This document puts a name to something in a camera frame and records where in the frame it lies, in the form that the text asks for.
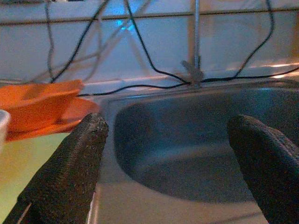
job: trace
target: sink basin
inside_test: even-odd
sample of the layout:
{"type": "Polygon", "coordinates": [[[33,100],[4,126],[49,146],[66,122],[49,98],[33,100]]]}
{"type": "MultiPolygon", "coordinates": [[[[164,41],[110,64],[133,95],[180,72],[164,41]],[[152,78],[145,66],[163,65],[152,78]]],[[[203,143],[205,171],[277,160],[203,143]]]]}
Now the sink basin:
{"type": "Polygon", "coordinates": [[[267,223],[242,178],[226,125],[246,114],[299,144],[297,83],[112,98],[103,108],[110,133],[91,224],[267,223]]]}

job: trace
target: orange bowl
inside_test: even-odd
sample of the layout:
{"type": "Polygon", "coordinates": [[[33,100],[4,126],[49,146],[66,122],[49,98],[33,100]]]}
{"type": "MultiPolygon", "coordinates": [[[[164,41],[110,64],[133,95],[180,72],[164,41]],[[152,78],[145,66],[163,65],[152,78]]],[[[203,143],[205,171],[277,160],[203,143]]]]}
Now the orange bowl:
{"type": "Polygon", "coordinates": [[[11,114],[11,132],[27,132],[54,124],[79,94],[81,80],[55,84],[9,85],[0,88],[0,109],[11,114]]]}

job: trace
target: wall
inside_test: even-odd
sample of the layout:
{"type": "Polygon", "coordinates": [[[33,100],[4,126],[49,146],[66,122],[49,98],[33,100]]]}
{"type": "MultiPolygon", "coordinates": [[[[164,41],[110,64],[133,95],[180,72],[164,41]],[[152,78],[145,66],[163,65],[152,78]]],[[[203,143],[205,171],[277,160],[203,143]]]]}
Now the wall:
{"type": "MultiPolygon", "coordinates": [[[[133,10],[144,0],[131,0],[133,10]]],[[[99,2],[52,3],[51,24],[55,41],[53,66],[67,61],[88,19],[99,2]]],[[[276,30],[271,40],[248,64],[261,67],[291,64],[299,61],[299,14],[297,11],[279,11],[299,8],[294,0],[272,0],[275,10],[276,30]]],[[[193,9],[192,0],[152,0],[144,10],[151,18],[139,18],[137,24],[155,65],[162,70],[184,73],[182,60],[192,58],[192,20],[188,14],[193,9]],[[177,16],[157,16],[157,14],[177,16]]],[[[202,70],[207,77],[227,75],[225,71],[239,68],[246,56],[266,37],[270,22],[264,0],[201,0],[200,52],[202,70]],[[225,11],[254,11],[219,14],[225,11]]],[[[123,0],[111,0],[101,22],[95,22],[88,33],[78,57],[92,54],[99,49],[115,29],[126,19],[113,19],[111,15],[124,14],[123,0]]],[[[46,61],[49,39],[44,23],[44,4],[0,6],[0,78],[30,80],[47,71],[46,61]]],[[[59,80],[89,77],[94,65],[94,75],[87,83],[157,77],[142,51],[134,28],[129,24],[109,47],[96,58],[76,63],[59,80]]],[[[274,67],[267,72],[285,70],[274,67]]],[[[264,75],[257,70],[255,75],[264,75]]],[[[245,70],[243,75],[250,75],[245,70]]]]}

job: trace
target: orange plastic object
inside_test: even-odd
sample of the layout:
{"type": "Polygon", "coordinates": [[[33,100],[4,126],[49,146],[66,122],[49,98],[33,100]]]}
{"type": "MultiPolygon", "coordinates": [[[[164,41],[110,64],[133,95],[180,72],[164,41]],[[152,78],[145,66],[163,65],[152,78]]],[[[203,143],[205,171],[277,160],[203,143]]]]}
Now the orange plastic object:
{"type": "Polygon", "coordinates": [[[0,109],[12,117],[9,131],[32,131],[54,124],[82,88],[81,80],[0,88],[0,109]]]}
{"type": "Polygon", "coordinates": [[[6,141],[16,141],[41,135],[68,132],[79,124],[86,115],[89,113],[98,113],[99,111],[100,107],[96,103],[85,99],[74,98],[65,113],[55,124],[30,132],[8,132],[6,141]]]}

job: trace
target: white container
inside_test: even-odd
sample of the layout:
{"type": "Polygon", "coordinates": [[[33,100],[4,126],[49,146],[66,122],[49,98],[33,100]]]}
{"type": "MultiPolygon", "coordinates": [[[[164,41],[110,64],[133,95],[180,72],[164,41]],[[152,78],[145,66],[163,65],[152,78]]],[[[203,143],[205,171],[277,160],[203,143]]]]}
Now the white container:
{"type": "Polygon", "coordinates": [[[10,121],[10,114],[7,111],[0,110],[0,153],[6,138],[7,126],[10,121]]]}

